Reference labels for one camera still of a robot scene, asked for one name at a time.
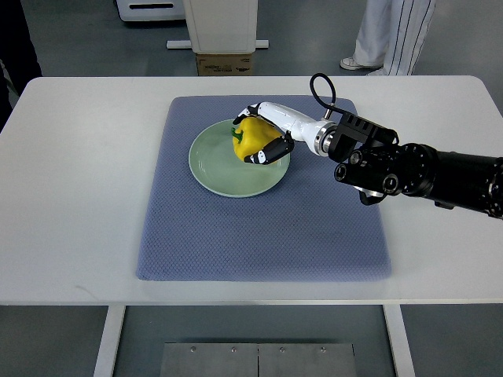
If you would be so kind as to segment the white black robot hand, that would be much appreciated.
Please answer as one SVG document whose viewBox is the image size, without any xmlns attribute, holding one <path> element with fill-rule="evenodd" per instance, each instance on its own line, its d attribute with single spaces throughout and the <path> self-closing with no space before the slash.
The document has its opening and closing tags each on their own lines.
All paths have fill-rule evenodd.
<svg viewBox="0 0 503 377">
<path fill-rule="evenodd" d="M 329 131 L 335 126 L 327 120 L 315 120 L 294 109 L 281 104 L 261 102 L 247 106 L 233 121 L 238 128 L 240 122 L 255 117 L 268 122 L 282 133 L 281 137 L 272 140 L 263 149 L 244 158 L 245 163 L 268 165 L 278 161 L 294 149 L 295 143 L 304 142 L 317 156 L 326 157 Z"/>
</svg>

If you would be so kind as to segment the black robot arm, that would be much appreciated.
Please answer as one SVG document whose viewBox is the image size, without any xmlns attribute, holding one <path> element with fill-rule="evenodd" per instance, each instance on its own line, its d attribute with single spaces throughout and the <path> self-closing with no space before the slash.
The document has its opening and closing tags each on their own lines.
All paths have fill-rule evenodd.
<svg viewBox="0 0 503 377">
<path fill-rule="evenodd" d="M 350 112 L 328 123 L 314 139 L 314 149 L 337 163 L 334 178 L 359 191 L 362 204 L 380 203 L 403 194 L 502 217 L 502 159 L 431 146 L 401 145 L 394 130 Z"/>
</svg>

